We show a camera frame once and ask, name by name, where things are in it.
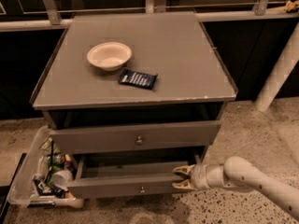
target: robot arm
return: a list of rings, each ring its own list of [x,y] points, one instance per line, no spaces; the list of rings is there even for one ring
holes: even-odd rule
[[[182,166],[173,172],[187,177],[173,184],[176,189],[255,189],[299,220],[299,190],[267,176],[242,158],[231,157],[223,165]]]

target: tabletop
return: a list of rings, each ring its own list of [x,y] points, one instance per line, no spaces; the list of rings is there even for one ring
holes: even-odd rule
[[[153,90],[120,85],[121,70],[87,61],[101,43],[133,52],[126,68],[158,74]],[[77,15],[33,103],[39,110],[229,101],[234,85],[191,12]]]

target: drawer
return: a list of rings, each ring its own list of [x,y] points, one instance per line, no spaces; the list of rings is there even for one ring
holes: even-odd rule
[[[86,154],[208,146],[220,127],[221,122],[214,120],[72,128],[53,130],[50,135],[62,152]]]
[[[199,159],[194,151],[179,148],[82,155],[77,177],[67,186],[82,199],[182,192],[172,187],[173,182],[183,180],[172,170],[196,163]]]

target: white pipe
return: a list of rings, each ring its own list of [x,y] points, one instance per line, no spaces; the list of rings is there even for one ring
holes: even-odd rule
[[[255,106],[258,110],[264,112],[268,109],[274,98],[277,96],[280,88],[292,72],[292,69],[296,66],[298,60],[299,24],[297,24],[286,47],[280,54],[276,65],[255,101]]]

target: white bowl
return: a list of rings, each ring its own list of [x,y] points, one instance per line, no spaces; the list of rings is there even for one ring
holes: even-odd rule
[[[106,42],[92,48],[87,54],[89,63],[106,71],[115,71],[132,55],[131,49],[119,42]]]

